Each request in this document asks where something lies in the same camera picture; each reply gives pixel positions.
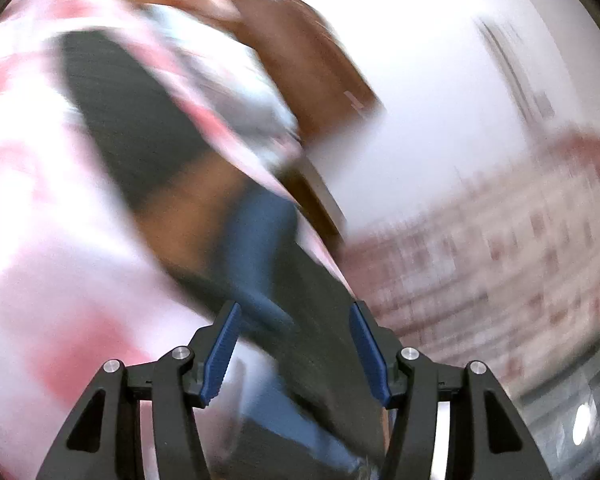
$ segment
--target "white wall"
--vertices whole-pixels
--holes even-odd
[[[527,130],[475,20],[512,23],[561,124],[581,121],[569,73],[529,0],[305,0],[331,23],[385,106],[309,157],[347,232],[408,218],[462,179],[517,158]]]
[[[600,30],[579,0],[530,0],[554,37],[582,103],[583,125],[600,134]]]

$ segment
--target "blue gripper pad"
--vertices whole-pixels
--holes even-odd
[[[224,318],[224,323],[205,359],[204,377],[199,394],[204,406],[208,405],[211,399],[220,391],[224,374],[240,335],[240,321],[242,318],[240,305],[237,303],[232,304],[228,313],[223,312],[226,307],[228,305],[222,308],[218,318],[216,318],[216,323],[222,322],[222,318]]]
[[[391,391],[386,362],[357,303],[352,304],[349,310],[349,331],[371,394],[380,404],[387,407],[391,401]]]

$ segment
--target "dark garment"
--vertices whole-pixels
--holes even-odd
[[[62,52],[73,101],[133,211],[211,150],[160,83],[104,33],[70,32],[62,38]],[[219,217],[222,225],[206,268],[168,271],[212,312],[224,300],[238,301],[246,317],[243,333],[278,360],[289,397],[350,450],[379,463],[380,408],[369,393],[348,329],[353,298],[296,243],[295,205],[244,179],[238,192],[226,197],[232,202]],[[258,432],[247,424],[241,441],[256,446]],[[286,439],[278,439],[284,453]],[[285,460],[291,454],[276,452],[271,463],[254,454],[257,462],[249,463],[246,456],[240,463],[243,471],[260,470],[260,478],[295,478],[279,470],[282,465],[294,468]]]

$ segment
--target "metal pin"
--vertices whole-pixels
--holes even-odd
[[[171,351],[171,357],[174,359],[186,359],[190,354],[191,350],[186,346],[178,346]]]
[[[120,361],[117,359],[109,359],[102,367],[107,374],[112,374],[120,368]]]
[[[469,368],[474,374],[478,375],[482,375],[487,371],[487,366],[482,361],[473,361]]]
[[[418,352],[415,348],[407,346],[407,348],[402,349],[400,355],[407,359],[407,361],[415,361],[418,357],[420,357],[420,352]]]

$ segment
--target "ridged blue pad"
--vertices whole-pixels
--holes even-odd
[[[386,363],[371,335],[369,326],[360,312],[360,308],[355,303],[351,305],[349,310],[349,330],[365,371],[366,382],[369,384],[371,394],[380,404],[386,407],[391,399]]]
[[[234,303],[205,361],[204,381],[200,389],[200,399],[205,406],[220,391],[224,374],[229,365],[231,355],[234,353],[238,336],[240,335],[241,319],[240,305]]]

